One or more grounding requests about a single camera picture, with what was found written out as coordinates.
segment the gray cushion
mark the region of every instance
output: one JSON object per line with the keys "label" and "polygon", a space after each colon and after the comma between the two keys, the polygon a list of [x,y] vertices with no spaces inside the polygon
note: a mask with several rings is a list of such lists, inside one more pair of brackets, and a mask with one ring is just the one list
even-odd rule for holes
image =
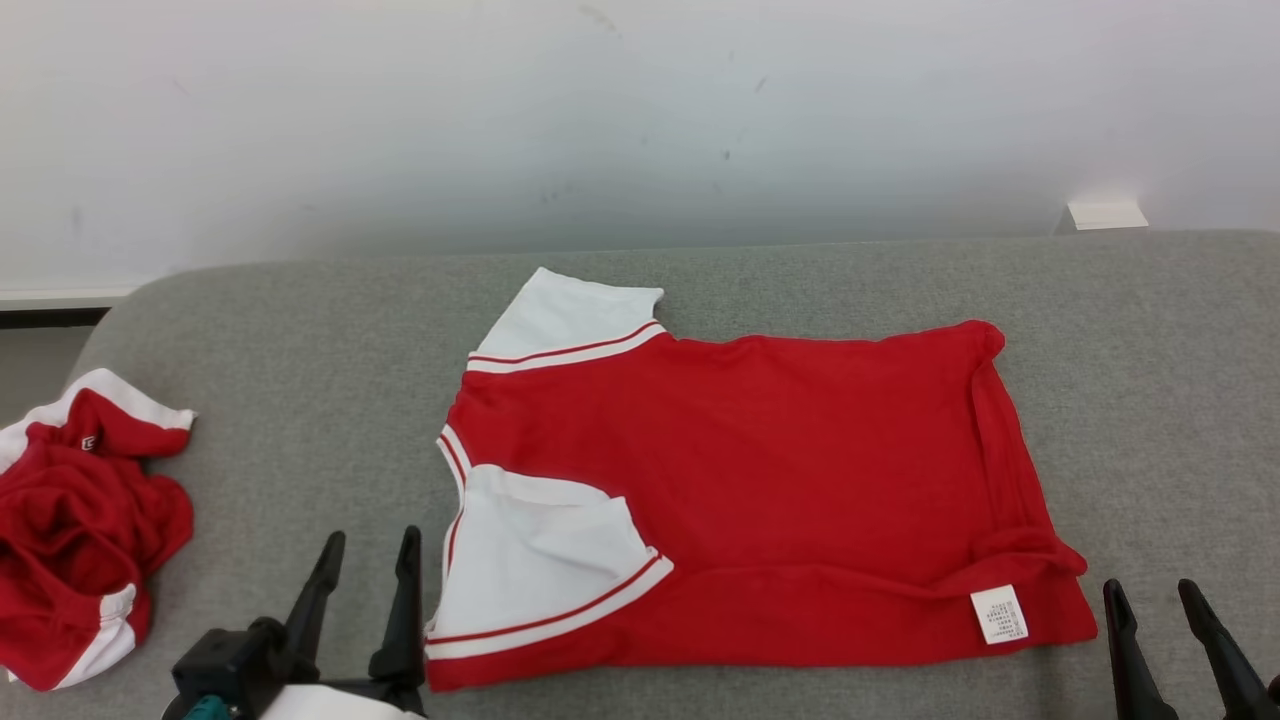
{"label": "gray cushion", "polygon": [[[983,318],[1061,537],[1124,580],[1156,679],[1184,717],[1221,714],[1187,629],[1190,577],[1258,671],[1280,673],[1280,236],[1115,233],[742,250],[269,264],[140,290],[77,372],[108,366],[201,413],[155,462],[196,537],[155,578],[150,641],[109,673],[4,717],[156,717],[206,629],[283,618],[325,536],[348,534],[320,647],[360,674],[381,635],[406,524],[439,591],[456,491],[433,438],[466,354],[540,264],[667,290],[677,336],[882,337]],[[910,669],[600,669],[431,696],[433,717],[1114,716],[1103,639]]]}

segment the red t-shirt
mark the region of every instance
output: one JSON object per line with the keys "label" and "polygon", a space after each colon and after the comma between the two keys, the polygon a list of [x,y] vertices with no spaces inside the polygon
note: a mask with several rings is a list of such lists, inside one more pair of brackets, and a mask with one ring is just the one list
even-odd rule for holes
{"label": "red t-shirt", "polygon": [[195,416],[99,369],[0,429],[0,666],[13,676],[65,688],[146,639],[145,580],[191,539],[192,509],[140,460],[180,452]]}
{"label": "red t-shirt", "polygon": [[[712,343],[666,332],[660,296],[540,269],[471,355],[439,441],[461,509],[433,689],[1097,635],[992,364],[1000,331]],[[980,620],[970,596],[1006,585],[1015,607]]]}

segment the white wall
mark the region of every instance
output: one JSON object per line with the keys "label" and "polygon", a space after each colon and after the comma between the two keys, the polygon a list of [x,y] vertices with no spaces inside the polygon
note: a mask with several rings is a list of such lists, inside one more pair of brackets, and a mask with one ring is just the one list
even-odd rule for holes
{"label": "white wall", "polygon": [[265,258],[1280,229],[1274,0],[0,0],[0,290]]}

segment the folded shirt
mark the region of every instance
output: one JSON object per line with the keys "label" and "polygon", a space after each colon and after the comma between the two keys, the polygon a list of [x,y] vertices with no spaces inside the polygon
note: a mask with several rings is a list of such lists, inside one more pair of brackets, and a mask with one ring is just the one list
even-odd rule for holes
{"label": "folded shirt", "polygon": [[434,691],[1097,635],[998,329],[703,342],[658,323],[662,295],[541,269],[467,359],[438,442],[460,507]]}

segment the care label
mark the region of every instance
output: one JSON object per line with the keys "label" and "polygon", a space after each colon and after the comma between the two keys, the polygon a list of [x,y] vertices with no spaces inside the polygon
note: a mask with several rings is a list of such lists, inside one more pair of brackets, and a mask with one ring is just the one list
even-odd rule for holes
{"label": "care label", "polygon": [[1014,585],[975,592],[969,598],[987,644],[1020,641],[1029,634]]}

